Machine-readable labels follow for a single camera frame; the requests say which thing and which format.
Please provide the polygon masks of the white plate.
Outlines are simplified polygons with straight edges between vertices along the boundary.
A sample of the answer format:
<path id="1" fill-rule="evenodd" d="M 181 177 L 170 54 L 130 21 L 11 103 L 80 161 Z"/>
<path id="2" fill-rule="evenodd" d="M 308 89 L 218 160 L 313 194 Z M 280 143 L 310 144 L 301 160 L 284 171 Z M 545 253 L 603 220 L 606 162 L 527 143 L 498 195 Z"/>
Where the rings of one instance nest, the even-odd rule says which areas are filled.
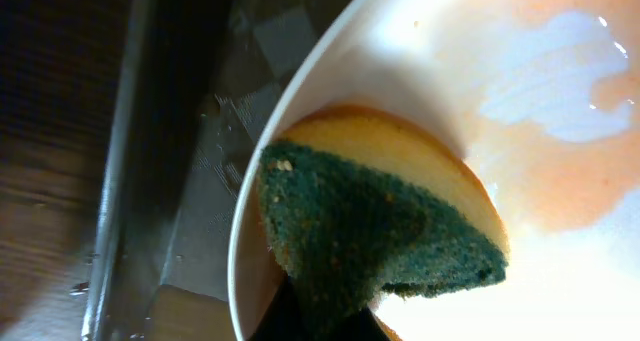
<path id="1" fill-rule="evenodd" d="M 338 103 L 428 130 L 506 226 L 503 283 L 381 298 L 400 338 L 638 338 L 639 0 L 353 0 L 261 142 Z"/>

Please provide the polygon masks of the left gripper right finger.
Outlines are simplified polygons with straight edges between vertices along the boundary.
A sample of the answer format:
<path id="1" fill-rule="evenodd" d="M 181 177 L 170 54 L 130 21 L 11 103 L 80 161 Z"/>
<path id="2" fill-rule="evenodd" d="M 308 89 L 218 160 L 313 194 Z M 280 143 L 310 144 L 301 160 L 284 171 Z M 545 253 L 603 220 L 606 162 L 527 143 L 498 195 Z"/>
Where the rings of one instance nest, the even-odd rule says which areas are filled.
<path id="1" fill-rule="evenodd" d="M 344 339 L 348 341 L 390 341 L 369 308 L 362 309 L 345 321 Z"/>

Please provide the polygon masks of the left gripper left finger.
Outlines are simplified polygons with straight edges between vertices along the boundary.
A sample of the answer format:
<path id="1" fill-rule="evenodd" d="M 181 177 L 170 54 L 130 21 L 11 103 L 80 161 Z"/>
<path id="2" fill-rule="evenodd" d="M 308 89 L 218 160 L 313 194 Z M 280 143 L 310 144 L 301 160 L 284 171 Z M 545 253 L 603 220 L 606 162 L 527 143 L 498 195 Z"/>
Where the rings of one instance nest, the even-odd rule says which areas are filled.
<path id="1" fill-rule="evenodd" d="M 294 287 L 285 277 L 249 341 L 304 341 L 305 326 Z"/>

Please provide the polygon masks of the green and yellow sponge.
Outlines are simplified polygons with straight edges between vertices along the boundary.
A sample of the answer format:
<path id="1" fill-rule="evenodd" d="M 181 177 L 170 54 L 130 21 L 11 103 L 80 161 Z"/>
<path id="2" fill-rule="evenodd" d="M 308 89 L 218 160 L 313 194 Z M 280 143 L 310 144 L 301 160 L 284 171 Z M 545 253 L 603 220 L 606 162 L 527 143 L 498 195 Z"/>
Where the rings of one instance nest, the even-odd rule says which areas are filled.
<path id="1" fill-rule="evenodd" d="M 345 340 L 345 321 L 383 293 L 434 298 L 506 277 L 504 227 L 479 180 L 382 112 L 338 107 L 293 125 L 263 149 L 255 190 L 305 340 Z"/>

